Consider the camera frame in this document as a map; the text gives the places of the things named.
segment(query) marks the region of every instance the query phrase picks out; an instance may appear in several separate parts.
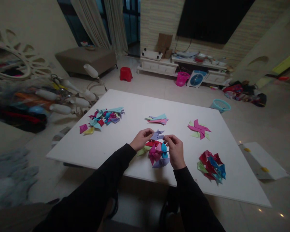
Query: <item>fan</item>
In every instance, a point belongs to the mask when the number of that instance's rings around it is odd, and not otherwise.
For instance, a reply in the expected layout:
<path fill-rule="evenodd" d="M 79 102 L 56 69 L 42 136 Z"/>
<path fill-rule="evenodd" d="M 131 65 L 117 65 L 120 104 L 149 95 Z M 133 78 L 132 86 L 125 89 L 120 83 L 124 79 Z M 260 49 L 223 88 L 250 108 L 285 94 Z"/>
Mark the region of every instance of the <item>fan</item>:
<path fill-rule="evenodd" d="M 207 72 L 194 70 L 190 75 L 187 85 L 196 88 L 199 87 L 203 82 L 204 78 L 206 77 L 206 75 Z"/>

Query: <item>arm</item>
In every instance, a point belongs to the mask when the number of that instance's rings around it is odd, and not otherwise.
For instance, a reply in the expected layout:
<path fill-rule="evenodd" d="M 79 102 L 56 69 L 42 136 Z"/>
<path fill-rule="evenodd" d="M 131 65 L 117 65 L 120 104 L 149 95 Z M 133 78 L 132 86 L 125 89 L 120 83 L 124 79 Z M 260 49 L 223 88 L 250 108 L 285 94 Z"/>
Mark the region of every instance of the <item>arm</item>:
<path fill-rule="evenodd" d="M 182 141 L 174 135 L 164 136 L 164 140 L 169 146 L 185 231 L 225 231 L 185 164 Z"/>
<path fill-rule="evenodd" d="M 140 131 L 130 145 L 125 144 L 114 152 L 74 192 L 55 205 L 34 231 L 96 231 L 124 171 L 152 132 L 151 129 Z"/>

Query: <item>wall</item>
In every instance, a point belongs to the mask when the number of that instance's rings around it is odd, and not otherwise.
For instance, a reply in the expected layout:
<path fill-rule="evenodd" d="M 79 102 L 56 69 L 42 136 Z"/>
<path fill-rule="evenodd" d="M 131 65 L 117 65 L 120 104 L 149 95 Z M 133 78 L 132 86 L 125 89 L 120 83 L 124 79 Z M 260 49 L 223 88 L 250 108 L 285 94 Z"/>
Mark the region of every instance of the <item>wall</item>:
<path fill-rule="evenodd" d="M 153 50 L 159 33 L 173 35 L 171 48 L 175 49 L 176 32 L 185 0 L 141 1 L 141 51 L 144 47 Z M 288 0 L 255 0 L 227 44 L 219 45 L 192 40 L 189 51 L 200 51 L 216 58 L 227 57 L 229 64 L 236 66 L 275 23 L 288 7 Z M 190 39 L 179 38 L 177 50 L 188 48 Z"/>
<path fill-rule="evenodd" d="M 32 45 L 55 65 L 53 73 L 68 76 L 54 55 L 77 43 L 56 0 L 0 0 L 0 28 L 14 31 L 20 42 Z"/>
<path fill-rule="evenodd" d="M 288 56 L 290 56 L 290 6 L 237 65 L 233 78 L 239 81 L 249 80 L 254 84 Z M 267 57 L 267 62 L 250 67 L 253 61 L 261 57 Z"/>

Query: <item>curtain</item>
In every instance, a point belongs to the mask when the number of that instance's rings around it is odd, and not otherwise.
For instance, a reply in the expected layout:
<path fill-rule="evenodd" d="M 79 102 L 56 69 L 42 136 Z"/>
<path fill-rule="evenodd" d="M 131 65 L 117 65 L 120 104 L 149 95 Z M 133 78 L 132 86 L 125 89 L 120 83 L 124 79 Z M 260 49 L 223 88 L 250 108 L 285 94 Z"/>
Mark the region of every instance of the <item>curtain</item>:
<path fill-rule="evenodd" d="M 71 0 L 71 3 L 96 47 L 111 48 L 103 21 L 95 0 Z"/>
<path fill-rule="evenodd" d="M 123 2 L 122 0 L 104 0 L 104 5 L 113 50 L 118 55 L 127 55 L 128 45 L 122 14 Z"/>

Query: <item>mirror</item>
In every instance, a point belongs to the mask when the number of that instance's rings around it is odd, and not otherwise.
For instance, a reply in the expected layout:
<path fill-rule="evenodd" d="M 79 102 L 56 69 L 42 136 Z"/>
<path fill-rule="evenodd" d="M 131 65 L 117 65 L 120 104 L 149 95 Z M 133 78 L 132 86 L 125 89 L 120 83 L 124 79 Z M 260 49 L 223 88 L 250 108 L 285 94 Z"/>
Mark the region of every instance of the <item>mirror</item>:
<path fill-rule="evenodd" d="M 30 67 L 12 52 L 0 47 L 0 73 L 10 77 L 22 77 L 30 72 Z"/>

